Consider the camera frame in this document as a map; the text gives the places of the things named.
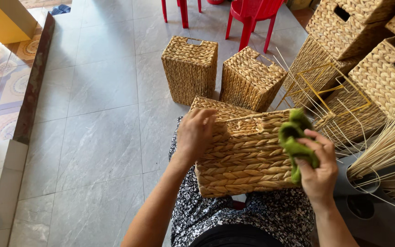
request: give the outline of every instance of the gray tile floor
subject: gray tile floor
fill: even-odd
[[[170,97],[162,50],[172,35],[217,41],[217,99],[243,26],[233,20],[224,39],[229,9],[202,0],[200,14],[191,0],[189,29],[175,0],[168,23],[160,0],[73,0],[71,13],[55,16],[10,247],[119,246],[168,164],[176,118],[189,110]],[[257,51],[268,25],[251,36]],[[306,37],[283,5],[265,56],[282,63],[278,48],[290,66]]]

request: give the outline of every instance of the right hand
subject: right hand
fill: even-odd
[[[304,133],[316,142],[307,138],[299,138],[297,142],[306,145],[315,152],[320,166],[313,169],[305,160],[296,159],[295,162],[301,172],[301,184],[314,210],[329,208],[334,205],[333,188],[338,172],[334,144],[309,129],[304,130]]]

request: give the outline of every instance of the person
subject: person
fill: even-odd
[[[310,246],[314,218],[322,247],[358,246],[333,200],[334,145],[314,131],[305,134],[315,142],[298,140],[320,161],[313,169],[296,160],[302,188],[248,193],[242,210],[233,209],[230,196],[201,197],[193,166],[211,142],[215,114],[215,109],[194,109],[178,119],[170,162],[129,225],[121,247],[162,246],[170,218],[173,247]]]

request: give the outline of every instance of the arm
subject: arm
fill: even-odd
[[[184,116],[178,128],[176,152],[130,223],[121,247],[162,245],[182,180],[211,141],[215,113],[215,109],[195,109]]]
[[[301,171],[301,184],[312,204],[316,216],[316,227],[321,246],[359,247],[351,235],[333,199],[333,188],[337,177],[337,165],[333,143],[319,133],[305,130],[307,138],[299,143],[315,151],[320,167],[313,169],[306,161],[297,160]]]

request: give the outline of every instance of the wire frame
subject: wire frame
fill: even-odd
[[[324,73],[324,71],[325,71],[327,68],[329,68],[329,67],[332,67],[334,70],[336,70],[336,71],[340,74],[340,76],[336,77],[336,81],[337,81],[340,85],[337,86],[337,87],[333,87],[333,88],[331,88],[331,89],[328,89],[328,90],[324,90],[324,91],[317,91],[317,90],[315,90],[315,88],[313,88],[312,85],[314,85],[314,84],[321,78],[321,76],[322,76],[322,74]],[[318,69],[322,69],[322,70],[321,70],[321,72],[318,74],[318,76],[315,78],[315,81],[309,82],[309,81],[306,79],[306,77],[304,76],[304,73],[309,72],[309,71],[312,71],[312,70],[318,70]],[[281,104],[283,101],[285,101],[285,102],[288,104],[288,102],[286,101],[286,98],[287,98],[287,97],[289,97],[289,96],[291,96],[291,95],[294,95],[294,94],[302,93],[302,92],[304,92],[304,91],[306,91],[306,90],[312,90],[312,92],[316,95],[316,97],[318,97],[319,100],[321,101],[321,103],[327,108],[327,110],[329,111],[329,113],[330,113],[331,115],[335,114],[335,113],[333,113],[333,111],[330,109],[330,107],[326,104],[326,102],[324,102],[324,100],[321,98],[320,94],[321,94],[321,93],[325,93],[325,92],[335,91],[335,90],[340,89],[340,88],[344,88],[344,89],[349,93],[349,91],[348,91],[348,90],[342,85],[342,83],[338,80],[339,77],[343,77],[343,78],[344,78],[344,79],[345,79],[355,90],[357,90],[358,93],[364,98],[364,100],[365,100],[366,103],[363,104],[363,105],[361,105],[361,106],[359,106],[359,107],[356,107],[356,108],[354,108],[354,109],[352,109],[352,110],[347,110],[347,111],[345,111],[345,112],[343,112],[343,113],[340,113],[340,114],[338,114],[338,115],[336,115],[336,116],[342,116],[342,115],[345,115],[345,114],[349,114],[350,112],[354,112],[354,111],[357,111],[357,110],[359,110],[359,109],[362,109],[362,108],[364,108],[364,107],[367,107],[367,106],[371,105],[371,101],[370,101],[368,98],[366,98],[366,96],[359,90],[359,88],[356,87],[356,86],[354,85],[354,83],[351,82],[351,80],[349,80],[348,77],[345,76],[345,75],[344,75],[338,68],[336,68],[336,66],[333,65],[333,63],[331,63],[331,62],[328,63],[328,64],[324,64],[324,65],[317,66],[317,67],[314,67],[314,68],[311,68],[311,69],[308,69],[308,70],[301,71],[301,72],[297,73],[297,75],[299,75],[301,78],[303,78],[303,80],[306,82],[306,84],[308,85],[308,87],[306,87],[306,88],[304,88],[304,89],[301,89],[301,90],[298,90],[298,91],[295,91],[295,92],[291,92],[293,86],[294,86],[295,83],[296,83],[296,81],[294,80],[294,81],[292,82],[292,84],[290,85],[288,91],[284,94],[284,96],[283,96],[283,98],[281,99],[280,103],[278,103],[276,109],[278,108],[278,106],[280,106],[280,104]]]

